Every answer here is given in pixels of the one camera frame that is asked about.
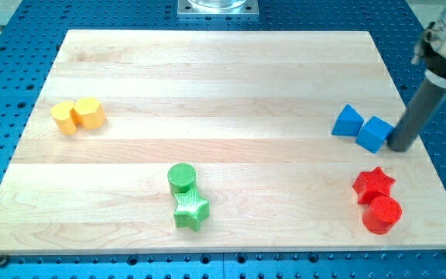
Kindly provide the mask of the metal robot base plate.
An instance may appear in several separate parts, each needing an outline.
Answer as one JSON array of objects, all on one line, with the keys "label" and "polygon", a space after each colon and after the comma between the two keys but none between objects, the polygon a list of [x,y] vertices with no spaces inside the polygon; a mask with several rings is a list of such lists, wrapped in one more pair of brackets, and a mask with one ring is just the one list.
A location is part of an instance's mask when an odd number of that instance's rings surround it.
[{"label": "metal robot base plate", "polygon": [[258,16],[257,0],[178,0],[177,14],[182,17]]}]

